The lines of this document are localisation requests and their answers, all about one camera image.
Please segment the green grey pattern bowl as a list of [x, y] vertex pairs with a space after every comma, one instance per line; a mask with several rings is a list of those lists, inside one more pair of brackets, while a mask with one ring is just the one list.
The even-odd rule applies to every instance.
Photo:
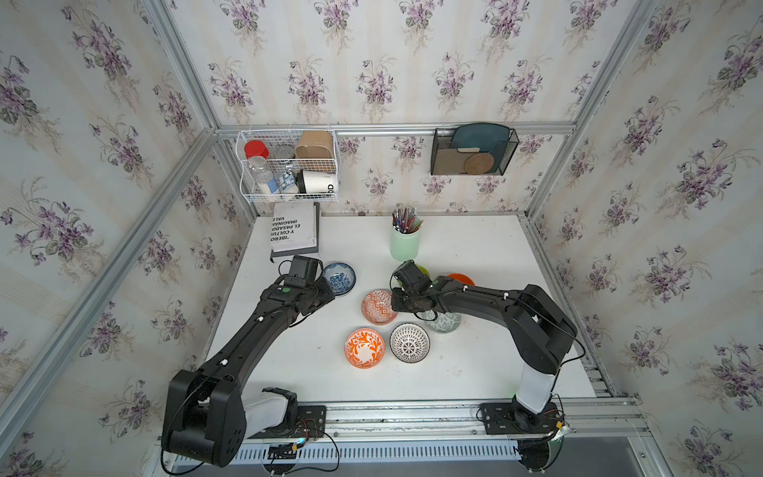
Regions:
[[424, 323], [425, 327], [439, 334], [455, 331], [462, 322], [462, 315], [459, 313], [441, 313], [433, 310], [420, 312], [417, 318]]

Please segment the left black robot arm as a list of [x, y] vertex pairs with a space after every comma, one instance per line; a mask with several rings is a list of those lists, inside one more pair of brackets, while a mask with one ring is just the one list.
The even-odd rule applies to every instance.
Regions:
[[266, 288], [252, 316], [218, 353], [196, 371], [180, 371], [171, 380], [161, 449], [225, 467], [246, 438], [262, 431], [280, 435], [293, 431], [296, 393], [264, 388], [246, 399], [244, 387], [276, 338], [299, 316], [310, 316], [334, 298], [323, 277], [283, 275]]

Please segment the blue floral bowl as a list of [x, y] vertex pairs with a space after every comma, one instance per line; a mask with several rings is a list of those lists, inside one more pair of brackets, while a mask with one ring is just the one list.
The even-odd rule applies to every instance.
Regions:
[[348, 294], [356, 285], [355, 270], [345, 262], [332, 262], [324, 269], [322, 276], [327, 280], [335, 296]]

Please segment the orange geometric pattern bowl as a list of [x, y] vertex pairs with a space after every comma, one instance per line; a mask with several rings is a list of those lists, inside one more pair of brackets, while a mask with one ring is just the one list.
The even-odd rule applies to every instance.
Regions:
[[391, 324], [399, 315], [391, 307], [393, 294], [386, 289], [377, 289], [368, 293], [361, 305], [363, 316], [371, 324], [384, 326]]

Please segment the orange floral pattern bowl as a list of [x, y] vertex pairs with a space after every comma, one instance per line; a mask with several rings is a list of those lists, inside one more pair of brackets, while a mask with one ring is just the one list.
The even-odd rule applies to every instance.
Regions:
[[371, 369], [385, 358], [387, 344], [383, 336], [371, 328], [354, 331], [346, 340], [344, 354], [346, 360], [355, 368]]

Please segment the black white pattern bowl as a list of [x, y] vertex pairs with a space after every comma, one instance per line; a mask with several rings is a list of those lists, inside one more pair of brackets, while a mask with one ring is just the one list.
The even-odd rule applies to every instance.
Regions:
[[417, 364], [428, 356], [431, 343], [428, 334], [421, 326], [403, 323], [391, 332], [389, 347], [399, 361]]

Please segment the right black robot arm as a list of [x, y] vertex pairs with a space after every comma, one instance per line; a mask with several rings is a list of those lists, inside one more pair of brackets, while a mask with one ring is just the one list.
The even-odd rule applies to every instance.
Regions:
[[421, 320], [430, 312], [439, 317], [457, 313], [487, 321], [511, 337], [523, 366], [520, 383], [504, 419], [524, 434], [548, 434], [564, 413], [552, 403], [567, 354], [578, 342], [570, 318], [540, 286], [502, 290], [469, 285], [448, 276], [427, 277], [417, 268], [391, 275], [391, 307]]

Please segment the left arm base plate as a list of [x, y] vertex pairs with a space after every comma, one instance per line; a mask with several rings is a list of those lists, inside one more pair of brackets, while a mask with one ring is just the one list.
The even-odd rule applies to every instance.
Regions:
[[250, 434], [248, 439], [322, 438], [326, 427], [326, 415], [325, 405], [298, 405], [296, 409], [290, 409], [286, 413], [280, 425]]

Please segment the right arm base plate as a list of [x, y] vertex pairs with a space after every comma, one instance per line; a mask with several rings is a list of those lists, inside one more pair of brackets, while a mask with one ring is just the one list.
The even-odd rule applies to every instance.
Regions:
[[481, 403], [476, 419], [488, 435], [554, 437], [564, 426], [564, 413], [552, 401], [537, 415], [517, 401]]

